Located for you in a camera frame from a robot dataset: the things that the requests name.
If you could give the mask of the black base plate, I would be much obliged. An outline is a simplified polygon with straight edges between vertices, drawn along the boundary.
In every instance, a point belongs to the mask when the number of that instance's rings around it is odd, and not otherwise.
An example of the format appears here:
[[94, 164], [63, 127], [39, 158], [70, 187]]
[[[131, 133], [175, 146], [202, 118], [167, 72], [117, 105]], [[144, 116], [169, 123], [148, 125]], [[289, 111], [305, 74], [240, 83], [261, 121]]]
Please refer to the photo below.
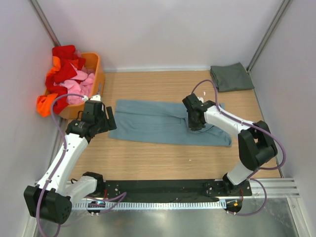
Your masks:
[[115, 198], [126, 192], [124, 202], [134, 203], [194, 203], [215, 202], [223, 197], [250, 197], [248, 181], [230, 188], [220, 179], [193, 180], [108, 180], [103, 193]]

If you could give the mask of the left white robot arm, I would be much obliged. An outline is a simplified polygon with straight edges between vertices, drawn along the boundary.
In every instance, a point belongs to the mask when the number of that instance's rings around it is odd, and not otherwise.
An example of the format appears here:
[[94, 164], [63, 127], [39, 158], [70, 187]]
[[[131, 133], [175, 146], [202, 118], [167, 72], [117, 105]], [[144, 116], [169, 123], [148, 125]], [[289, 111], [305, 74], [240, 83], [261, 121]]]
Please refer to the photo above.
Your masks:
[[91, 139], [115, 129], [112, 108], [105, 107], [100, 96], [85, 102], [80, 118], [71, 121], [62, 133], [63, 144], [48, 171], [24, 191], [30, 216], [62, 225], [74, 204], [86, 196], [98, 198], [104, 193], [103, 176], [98, 173], [86, 172], [71, 185], [67, 181]]

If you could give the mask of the red t shirt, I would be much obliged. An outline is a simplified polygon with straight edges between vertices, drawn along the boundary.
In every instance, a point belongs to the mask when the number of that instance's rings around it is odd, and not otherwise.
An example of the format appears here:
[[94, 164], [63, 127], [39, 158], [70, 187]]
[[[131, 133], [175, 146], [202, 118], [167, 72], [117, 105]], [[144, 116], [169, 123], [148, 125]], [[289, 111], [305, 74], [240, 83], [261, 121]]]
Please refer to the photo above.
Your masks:
[[45, 86], [48, 95], [37, 98], [37, 112], [47, 117], [53, 112], [59, 114], [69, 104], [76, 104], [78, 94], [86, 96], [80, 83], [87, 79], [87, 73], [82, 71], [85, 59], [79, 56], [74, 45], [57, 46], [52, 49], [53, 67], [46, 75]]

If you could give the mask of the pink t shirt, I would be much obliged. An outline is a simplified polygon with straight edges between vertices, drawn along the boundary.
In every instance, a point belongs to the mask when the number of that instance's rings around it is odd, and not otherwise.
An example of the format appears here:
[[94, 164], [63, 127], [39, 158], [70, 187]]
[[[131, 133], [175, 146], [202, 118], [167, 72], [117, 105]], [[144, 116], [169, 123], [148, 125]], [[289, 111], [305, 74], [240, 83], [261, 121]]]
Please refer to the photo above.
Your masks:
[[87, 69], [85, 59], [76, 50], [74, 45], [59, 46], [54, 48], [53, 55], [60, 59], [61, 68], [56, 74], [54, 82], [61, 87], [60, 94], [68, 96], [59, 99], [63, 106], [82, 103], [82, 96], [89, 96], [95, 80], [95, 71]]

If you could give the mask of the right aluminium corner post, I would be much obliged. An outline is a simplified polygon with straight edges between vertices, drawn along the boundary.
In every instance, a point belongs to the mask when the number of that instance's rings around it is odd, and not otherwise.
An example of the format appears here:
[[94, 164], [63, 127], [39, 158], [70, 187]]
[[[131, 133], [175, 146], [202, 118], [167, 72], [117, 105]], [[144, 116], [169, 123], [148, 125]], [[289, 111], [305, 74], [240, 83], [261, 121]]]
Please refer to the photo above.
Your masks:
[[283, 17], [285, 16], [286, 12], [290, 8], [293, 0], [282, 0], [280, 6], [278, 7], [275, 15], [273, 16], [267, 30], [265, 31], [250, 63], [246, 69], [248, 74], [251, 74], [252, 69], [256, 65], [258, 59], [260, 58], [261, 54], [263, 53], [264, 49], [268, 45], [270, 39], [272, 38], [274, 32], [278, 28], [279, 24], [281, 23]]

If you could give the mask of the left aluminium corner post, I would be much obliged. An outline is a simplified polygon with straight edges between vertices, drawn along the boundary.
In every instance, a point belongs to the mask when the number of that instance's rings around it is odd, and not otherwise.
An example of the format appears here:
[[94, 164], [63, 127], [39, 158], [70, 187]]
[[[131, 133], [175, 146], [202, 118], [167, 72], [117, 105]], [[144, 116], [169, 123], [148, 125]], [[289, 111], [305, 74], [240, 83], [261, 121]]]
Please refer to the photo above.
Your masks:
[[34, 13], [38, 17], [39, 21], [41, 22], [42, 26], [44, 27], [47, 35], [49, 36], [50, 40], [52, 41], [54, 46], [60, 46], [60, 41], [58, 40], [53, 28], [51, 27], [44, 11], [42, 10], [39, 2], [37, 0], [29, 0], [30, 5], [33, 8]]

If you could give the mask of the aluminium corner post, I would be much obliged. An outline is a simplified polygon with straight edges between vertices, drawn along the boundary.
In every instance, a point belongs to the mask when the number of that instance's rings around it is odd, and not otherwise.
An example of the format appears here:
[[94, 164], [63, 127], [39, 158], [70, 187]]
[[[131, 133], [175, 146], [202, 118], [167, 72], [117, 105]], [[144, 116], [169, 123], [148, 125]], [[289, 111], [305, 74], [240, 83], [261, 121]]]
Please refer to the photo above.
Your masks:
[[256, 65], [258, 59], [260, 58], [261, 54], [263, 53], [264, 49], [268, 45], [270, 39], [272, 38], [274, 32], [278, 28], [279, 24], [281, 23], [283, 17], [285, 16], [286, 12], [290, 8], [293, 0], [282, 0], [280, 6], [278, 7], [275, 15], [273, 16], [267, 30], [265, 31], [250, 63], [246, 69], [248, 74], [251, 74], [252, 69]]
[[49, 36], [50, 40], [52, 41], [54, 46], [60, 46], [60, 41], [58, 40], [53, 28], [51, 27], [44, 11], [42, 10], [39, 2], [37, 0], [29, 0], [30, 5], [33, 8], [34, 13], [38, 17], [39, 21], [41, 22], [42, 26], [44, 27], [47, 35]]

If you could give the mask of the blue-grey t shirt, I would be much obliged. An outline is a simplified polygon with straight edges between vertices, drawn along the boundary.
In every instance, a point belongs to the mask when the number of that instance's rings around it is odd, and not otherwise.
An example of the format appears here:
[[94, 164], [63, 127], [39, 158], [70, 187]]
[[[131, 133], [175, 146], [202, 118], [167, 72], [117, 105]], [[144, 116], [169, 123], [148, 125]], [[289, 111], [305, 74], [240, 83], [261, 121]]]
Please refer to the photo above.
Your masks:
[[186, 146], [232, 144], [228, 133], [211, 124], [200, 131], [189, 130], [182, 103], [117, 100], [114, 116], [117, 129], [109, 133], [112, 139]]

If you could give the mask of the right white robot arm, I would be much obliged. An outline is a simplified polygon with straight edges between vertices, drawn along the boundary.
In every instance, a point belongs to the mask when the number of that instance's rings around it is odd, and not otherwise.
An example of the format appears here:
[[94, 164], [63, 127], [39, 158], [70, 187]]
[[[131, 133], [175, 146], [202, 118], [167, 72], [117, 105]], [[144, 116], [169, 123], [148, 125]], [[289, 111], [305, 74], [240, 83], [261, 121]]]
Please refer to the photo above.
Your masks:
[[223, 176], [222, 188], [227, 195], [235, 195], [249, 177], [277, 155], [275, 141], [264, 121], [241, 119], [213, 101], [201, 101], [194, 93], [182, 102], [191, 131], [200, 131], [210, 124], [237, 138], [239, 163]]

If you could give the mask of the folded dark grey t shirt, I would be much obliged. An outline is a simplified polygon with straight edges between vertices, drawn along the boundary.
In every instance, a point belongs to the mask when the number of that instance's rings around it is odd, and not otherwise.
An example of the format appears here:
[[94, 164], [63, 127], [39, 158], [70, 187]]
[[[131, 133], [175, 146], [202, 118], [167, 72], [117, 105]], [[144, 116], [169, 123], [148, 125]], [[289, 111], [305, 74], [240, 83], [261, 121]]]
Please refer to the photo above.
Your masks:
[[242, 63], [211, 66], [210, 74], [218, 92], [253, 90], [254, 85]]

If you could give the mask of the aluminium frame rail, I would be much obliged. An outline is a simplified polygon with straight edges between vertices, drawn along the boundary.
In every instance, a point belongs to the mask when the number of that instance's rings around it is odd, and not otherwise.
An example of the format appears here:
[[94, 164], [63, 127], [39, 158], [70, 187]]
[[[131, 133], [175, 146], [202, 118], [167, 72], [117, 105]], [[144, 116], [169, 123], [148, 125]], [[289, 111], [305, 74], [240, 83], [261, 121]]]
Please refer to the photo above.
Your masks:
[[[252, 196], [250, 197], [259, 197], [262, 198], [265, 194], [269, 197], [282, 197], [282, 196], [296, 196], [298, 195], [298, 190], [296, 187], [295, 182], [292, 179], [288, 178], [276, 178], [276, 179], [258, 179], [258, 180], [249, 180], [250, 187], [252, 190]], [[104, 193], [96, 196], [95, 198], [105, 198], [109, 199], [110, 201], [116, 200], [119, 198], [118, 195], [115, 198], [107, 198]], [[221, 197], [218, 198], [216, 201], [220, 199], [233, 199], [237, 197]]]

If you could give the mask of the orange t shirt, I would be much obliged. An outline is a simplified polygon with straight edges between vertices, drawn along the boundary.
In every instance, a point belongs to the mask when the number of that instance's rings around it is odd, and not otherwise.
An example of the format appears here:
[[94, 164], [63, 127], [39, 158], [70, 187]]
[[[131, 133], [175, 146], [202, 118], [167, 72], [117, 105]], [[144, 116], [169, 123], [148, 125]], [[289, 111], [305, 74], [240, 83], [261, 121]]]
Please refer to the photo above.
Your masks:
[[[53, 67], [51, 70], [47, 73], [46, 78], [48, 79], [49, 76], [56, 74], [58, 71], [60, 71], [61, 64], [60, 59], [56, 56], [52, 57]], [[41, 95], [37, 98], [37, 112], [42, 117], [47, 117], [51, 114], [50, 107], [52, 105], [52, 102], [57, 98], [57, 93], [52, 93], [48, 95]]]

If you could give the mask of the orange plastic laundry basket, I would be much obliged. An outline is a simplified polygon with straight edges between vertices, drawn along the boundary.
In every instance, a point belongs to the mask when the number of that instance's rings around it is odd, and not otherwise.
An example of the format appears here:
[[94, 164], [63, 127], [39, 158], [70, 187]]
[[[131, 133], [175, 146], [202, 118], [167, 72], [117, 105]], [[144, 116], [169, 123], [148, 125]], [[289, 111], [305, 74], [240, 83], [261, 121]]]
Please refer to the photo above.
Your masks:
[[[95, 52], [82, 52], [81, 56], [86, 60], [84, 66], [87, 69], [93, 69], [95, 71], [95, 80], [93, 83], [91, 94], [88, 97], [91, 98], [93, 95], [96, 94], [102, 96], [105, 83], [105, 74], [103, 71], [100, 56]], [[82, 111], [83, 108], [84, 103], [77, 105], [68, 105], [58, 115], [63, 119], [75, 119], [77, 117], [78, 111]]]

